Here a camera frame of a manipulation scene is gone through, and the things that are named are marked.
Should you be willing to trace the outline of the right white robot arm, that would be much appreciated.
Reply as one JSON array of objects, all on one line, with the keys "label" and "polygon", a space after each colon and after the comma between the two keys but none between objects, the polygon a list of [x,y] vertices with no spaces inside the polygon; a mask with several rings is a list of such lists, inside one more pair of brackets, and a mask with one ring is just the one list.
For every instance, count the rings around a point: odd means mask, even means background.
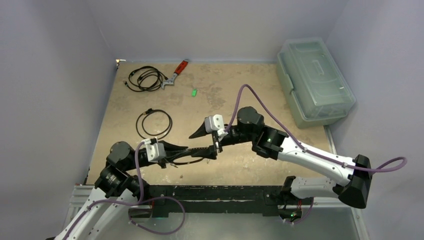
[{"label": "right white robot arm", "polygon": [[251,106],[238,110],[236,120],[236,125],[225,130],[222,115],[206,117],[189,138],[212,135],[212,145],[196,155],[216,159],[224,146],[250,142],[252,151],[265,159],[297,164],[322,175],[317,178],[287,177],[280,191],[284,202],[292,204],[300,199],[325,197],[339,199],[353,208],[366,208],[372,182],[368,157],[361,154],[355,158],[339,156],[295,142],[288,133],[265,125],[264,116]]}]

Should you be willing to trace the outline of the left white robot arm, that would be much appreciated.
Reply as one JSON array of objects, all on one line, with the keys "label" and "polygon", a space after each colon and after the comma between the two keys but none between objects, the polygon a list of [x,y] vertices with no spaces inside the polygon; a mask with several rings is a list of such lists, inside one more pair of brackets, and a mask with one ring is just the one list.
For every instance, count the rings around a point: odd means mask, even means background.
[{"label": "left white robot arm", "polygon": [[165,168],[174,160],[191,155],[187,146],[178,146],[156,138],[144,139],[136,148],[127,142],[115,143],[106,158],[106,166],[86,202],[57,235],[56,240],[86,240],[96,238],[99,232],[110,226],[118,216],[129,208],[148,204],[153,206],[159,200],[177,204],[185,213],[182,203],[170,196],[150,197],[150,185],[143,180],[140,169],[158,164]]}]

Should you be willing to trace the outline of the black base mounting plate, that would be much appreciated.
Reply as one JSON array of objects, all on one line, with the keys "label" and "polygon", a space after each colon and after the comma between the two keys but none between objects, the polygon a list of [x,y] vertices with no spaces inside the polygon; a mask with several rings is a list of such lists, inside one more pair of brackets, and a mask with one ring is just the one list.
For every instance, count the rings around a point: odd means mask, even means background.
[{"label": "black base mounting plate", "polygon": [[297,198],[278,185],[149,185],[143,203],[154,218],[170,213],[288,215],[288,207],[307,206],[312,198]]}]

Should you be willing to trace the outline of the translucent green plastic toolbox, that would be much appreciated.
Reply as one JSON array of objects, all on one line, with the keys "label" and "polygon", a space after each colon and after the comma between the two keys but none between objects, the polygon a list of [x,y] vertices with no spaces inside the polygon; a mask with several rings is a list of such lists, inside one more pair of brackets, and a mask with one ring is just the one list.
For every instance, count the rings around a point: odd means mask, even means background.
[{"label": "translucent green plastic toolbox", "polygon": [[286,40],[276,70],[299,129],[331,125],[345,118],[356,102],[320,37]]}]

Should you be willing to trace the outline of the red handled adjustable wrench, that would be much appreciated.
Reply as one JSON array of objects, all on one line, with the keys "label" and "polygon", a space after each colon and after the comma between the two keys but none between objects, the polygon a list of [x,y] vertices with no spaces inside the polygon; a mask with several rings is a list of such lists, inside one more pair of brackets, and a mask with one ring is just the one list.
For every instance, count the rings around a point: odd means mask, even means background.
[{"label": "red handled adjustable wrench", "polygon": [[168,78],[164,80],[161,83],[161,89],[164,90],[166,86],[174,86],[176,78],[181,74],[181,72],[187,67],[188,63],[190,62],[189,59],[184,59],[174,70],[171,78]]}]

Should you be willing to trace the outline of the aluminium frame rail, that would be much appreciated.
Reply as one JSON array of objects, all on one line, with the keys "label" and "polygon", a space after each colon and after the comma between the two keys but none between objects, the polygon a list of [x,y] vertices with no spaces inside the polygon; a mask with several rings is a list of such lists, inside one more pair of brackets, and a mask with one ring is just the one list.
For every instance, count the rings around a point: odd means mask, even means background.
[{"label": "aluminium frame rail", "polygon": [[[73,195],[73,199],[71,201],[69,214],[68,214],[68,219],[66,220],[66,226],[70,223],[70,221],[76,216],[78,211],[82,208],[82,206],[84,205],[84,203],[88,199],[88,197],[91,193],[91,190],[93,188],[94,188],[94,185],[93,186],[91,186],[91,185],[80,186],[80,187],[75,188],[75,190],[73,192],[74,195]],[[332,198],[332,197],[311,197],[311,198],[312,198],[312,202],[307,205],[309,208],[312,208],[315,205],[323,205],[325,207],[334,207],[334,206],[345,205],[347,207],[351,207],[349,205],[344,204],[343,202],[341,202],[337,198]],[[297,224],[305,217],[305,214],[302,213],[301,207],[302,207],[301,204],[298,204],[296,207],[293,207],[293,206],[290,205],[287,208],[288,215],[280,215],[279,217],[281,217],[285,222],[290,223],[292,225]],[[133,206],[133,207],[129,208],[128,211],[119,214],[118,218],[120,218],[123,215],[128,215],[129,217],[138,217],[138,218],[153,217],[152,211],[149,210],[148,206],[146,206],[144,204],[140,205],[140,206]],[[97,237],[89,236],[86,240],[98,239],[100,237],[101,233],[103,233],[106,229],[110,228],[111,226],[113,226],[115,224],[117,219],[114,220],[111,225],[109,225],[106,228],[104,228],[103,230],[101,230]]]}]

